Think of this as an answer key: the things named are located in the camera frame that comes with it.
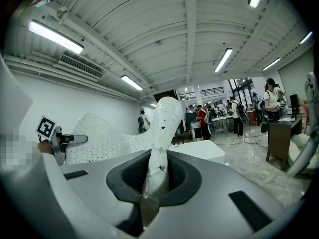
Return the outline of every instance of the concrete floor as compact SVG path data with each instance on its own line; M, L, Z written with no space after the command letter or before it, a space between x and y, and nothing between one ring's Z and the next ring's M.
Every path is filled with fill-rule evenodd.
M225 152L230 167L264 188L286 208L300 199L311 178L305 175L287 177L279 169L281 161L276 158L270 157L269 163L266 162L267 134L262 135L260 130L259 126L245 127L244 136L248 142L243 142L243 138L238 139L237 135L231 133L216 134L212 141Z

